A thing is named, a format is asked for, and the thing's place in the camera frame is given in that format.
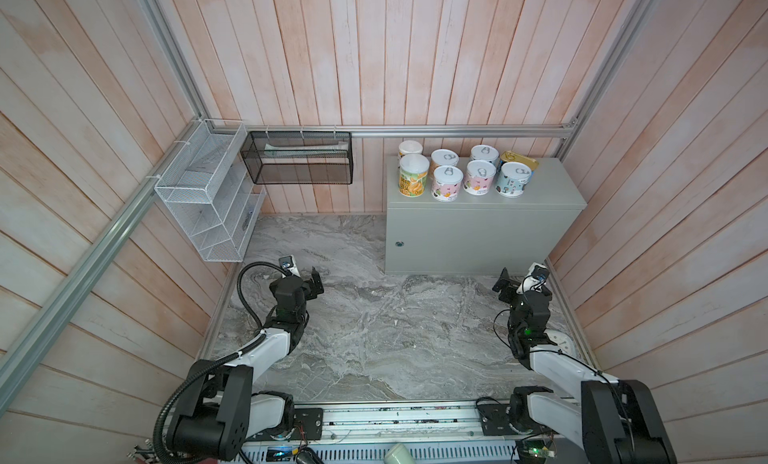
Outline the blue can pull tab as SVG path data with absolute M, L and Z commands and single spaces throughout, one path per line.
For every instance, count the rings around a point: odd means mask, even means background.
M 497 172 L 495 190 L 503 197 L 519 197 L 523 194 L 531 176 L 532 170 L 526 164 L 520 162 L 504 163 Z

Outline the pink can white lid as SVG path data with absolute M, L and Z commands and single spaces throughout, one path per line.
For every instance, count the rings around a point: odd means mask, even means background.
M 495 174 L 496 167 L 492 162 L 471 160 L 464 173 L 464 191 L 474 196 L 487 194 L 493 185 Z

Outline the pink can pull tab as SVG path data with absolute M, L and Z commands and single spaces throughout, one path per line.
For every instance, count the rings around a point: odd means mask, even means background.
M 440 202 L 452 202 L 463 182 L 462 171 L 455 166 L 438 166 L 433 172 L 431 195 Z

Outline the yellow rectangular sardine tin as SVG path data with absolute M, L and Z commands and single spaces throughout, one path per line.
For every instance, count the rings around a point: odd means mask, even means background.
M 510 162 L 523 164 L 527 166 L 532 172 L 534 172 L 539 166 L 539 162 L 534 158 L 531 158 L 522 154 L 518 154 L 513 151 L 505 151 L 500 156 L 500 165 L 503 166 L 504 164 L 510 163 Z

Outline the silver can pull tab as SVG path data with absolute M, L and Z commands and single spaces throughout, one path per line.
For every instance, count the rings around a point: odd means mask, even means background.
M 496 148 L 485 144 L 473 146 L 470 151 L 470 157 L 472 160 L 489 162 L 494 166 L 497 166 L 500 161 L 499 151 Z

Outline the orange can pull tab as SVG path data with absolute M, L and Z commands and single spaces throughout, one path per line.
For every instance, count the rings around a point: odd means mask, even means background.
M 433 172 L 440 166 L 457 166 L 459 163 L 459 156 L 450 149 L 436 149 L 431 155 L 431 167 L 430 171 Z

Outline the tall can green label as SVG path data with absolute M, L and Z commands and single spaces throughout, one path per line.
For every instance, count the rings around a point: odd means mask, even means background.
M 430 161 L 422 154 L 406 154 L 399 161 L 399 192 L 406 197 L 421 196 L 426 187 Z

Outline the yellow can white lid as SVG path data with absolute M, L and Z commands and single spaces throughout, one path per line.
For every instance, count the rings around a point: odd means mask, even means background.
M 398 156 L 400 158 L 406 155 L 423 153 L 423 145 L 416 140 L 404 140 L 398 144 Z

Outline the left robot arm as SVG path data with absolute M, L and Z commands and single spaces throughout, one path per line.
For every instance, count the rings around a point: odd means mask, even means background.
M 318 271 L 308 279 L 294 256 L 284 256 L 271 269 L 279 272 L 269 289 L 276 300 L 254 338 L 216 360 L 200 359 L 161 407 L 152 448 L 161 463 L 230 462 L 250 459 L 244 444 L 264 433 L 288 438 L 295 428 L 292 395 L 256 391 L 256 380 L 298 346 L 310 314 L 307 303 L 323 294 Z

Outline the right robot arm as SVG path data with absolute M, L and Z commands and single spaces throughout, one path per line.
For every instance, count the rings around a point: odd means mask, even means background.
M 560 435 L 591 463 L 674 463 L 677 460 L 650 388 L 622 380 L 575 357 L 547 328 L 553 293 L 550 271 L 534 263 L 526 275 L 501 271 L 492 289 L 505 303 L 503 344 L 526 369 L 549 379 L 545 386 L 519 386 L 509 400 L 513 430 L 525 437 Z

